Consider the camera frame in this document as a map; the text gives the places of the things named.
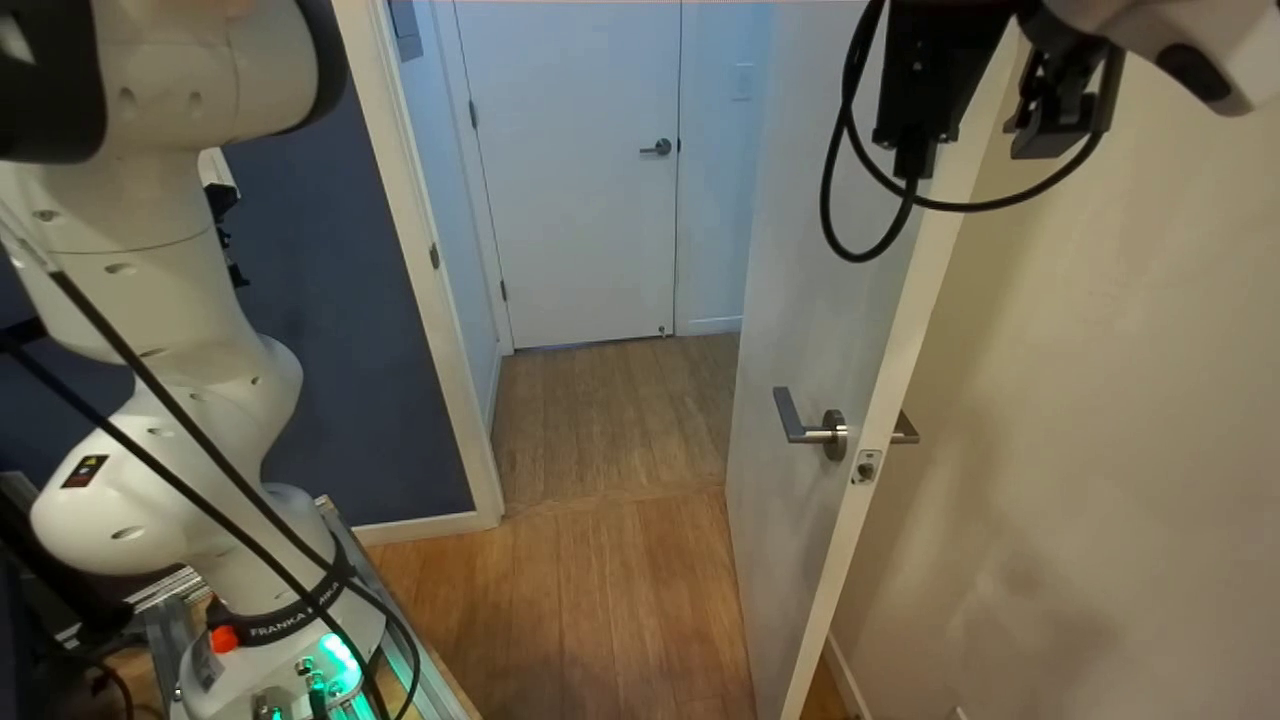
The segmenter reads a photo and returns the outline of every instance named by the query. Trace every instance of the door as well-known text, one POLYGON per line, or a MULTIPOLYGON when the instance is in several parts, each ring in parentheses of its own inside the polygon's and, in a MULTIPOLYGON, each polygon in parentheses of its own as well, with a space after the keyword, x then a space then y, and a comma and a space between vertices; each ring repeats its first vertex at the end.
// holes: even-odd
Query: door
MULTIPOLYGON (((818 241, 815 188, 857 12, 858 2, 781 2, 768 51, 727 453, 727 524, 761 715, 799 715, 961 230, 955 217, 919 217, 899 249, 858 269, 838 262, 818 241), (826 460, 818 446, 787 444, 774 389, 791 392, 809 423, 826 406, 842 413, 849 455, 826 460)), ((941 150, 932 197, 973 197, 1006 66, 1010 45, 992 58, 964 139, 941 150)), ((879 58, 858 96, 862 127, 875 77, 879 58)), ((875 241, 894 201, 862 181, 853 156, 836 188, 842 236, 875 241)))
POLYGON ((667 335, 679 2, 458 2, 511 343, 667 335))

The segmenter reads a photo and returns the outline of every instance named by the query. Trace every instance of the baseboard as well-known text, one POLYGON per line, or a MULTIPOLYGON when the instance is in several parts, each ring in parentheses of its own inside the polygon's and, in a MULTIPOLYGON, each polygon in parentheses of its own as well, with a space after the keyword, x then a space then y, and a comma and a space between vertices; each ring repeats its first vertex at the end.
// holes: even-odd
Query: baseboard
POLYGON ((836 674, 836 693, 842 699, 849 712, 857 712, 857 720, 875 720, 866 696, 857 688, 853 663, 842 655, 842 648, 836 644, 836 636, 826 636, 826 663, 836 674))
POLYGON ((393 518, 393 524, 356 524, 359 544, 409 544, 426 534, 455 534, 455 533, 478 533, 494 526, 494 518, 478 510, 451 510, 451 517, 414 517, 414 518, 393 518))
POLYGON ((745 318, 739 315, 701 315, 701 318, 679 318, 674 335, 723 335, 723 333, 739 333, 745 318))

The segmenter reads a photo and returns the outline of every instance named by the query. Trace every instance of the open door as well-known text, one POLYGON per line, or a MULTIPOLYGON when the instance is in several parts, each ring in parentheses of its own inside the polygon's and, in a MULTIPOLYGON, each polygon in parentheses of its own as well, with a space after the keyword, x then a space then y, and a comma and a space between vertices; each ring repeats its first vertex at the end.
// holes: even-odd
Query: open door
MULTIPOLYGON (((734 378, 727 518, 761 715, 799 715, 842 576, 875 497, 894 414, 941 296, 961 217, 919 217, 875 262, 838 262, 818 236, 818 169, 836 121, 838 58, 862 2, 774 2, 750 271, 734 378), (791 420, 838 413, 849 455, 787 444, 791 420)), ((973 197, 1010 90, 1002 35, 961 142, 941 150, 932 197, 973 197)), ((858 124, 879 96, 871 51, 858 124)), ((836 223, 875 241, 894 201, 853 156, 836 176, 836 223)))

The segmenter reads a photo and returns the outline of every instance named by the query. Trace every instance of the white door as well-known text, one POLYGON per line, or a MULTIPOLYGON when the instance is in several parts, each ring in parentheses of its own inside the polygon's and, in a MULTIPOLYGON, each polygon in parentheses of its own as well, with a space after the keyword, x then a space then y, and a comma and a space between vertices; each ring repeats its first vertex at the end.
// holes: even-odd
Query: white door
MULTIPOLYGON (((858 2, 781 2, 763 90, 750 271, 727 453, 727 518, 761 715, 799 715, 842 570, 853 565, 879 464, 946 271, 955 217, 919 217, 902 243, 849 269, 818 241, 815 188, 826 146, 838 58, 858 2), (787 444, 774 389, 799 420, 849 414, 853 446, 826 460, 787 444)), ((973 197, 1006 90, 1010 45, 1001 46, 961 146, 941 150, 937 197, 973 197)), ((862 78, 862 127, 879 58, 862 78)), ((842 156, 838 229, 875 241, 894 208, 842 156)))
POLYGON ((511 343, 667 335, 679 2, 458 2, 511 343))

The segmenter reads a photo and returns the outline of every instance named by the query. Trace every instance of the hardwood floor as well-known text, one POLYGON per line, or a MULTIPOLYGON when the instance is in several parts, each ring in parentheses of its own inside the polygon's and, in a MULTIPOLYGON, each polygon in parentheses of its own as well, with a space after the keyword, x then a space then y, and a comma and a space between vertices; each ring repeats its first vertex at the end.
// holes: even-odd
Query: hardwood floor
MULTIPOLYGON (((750 715, 720 491, 733 367, 733 335, 515 354, 511 517, 372 549, 484 715, 750 715)), ((805 715, 842 715, 822 672, 805 715)))

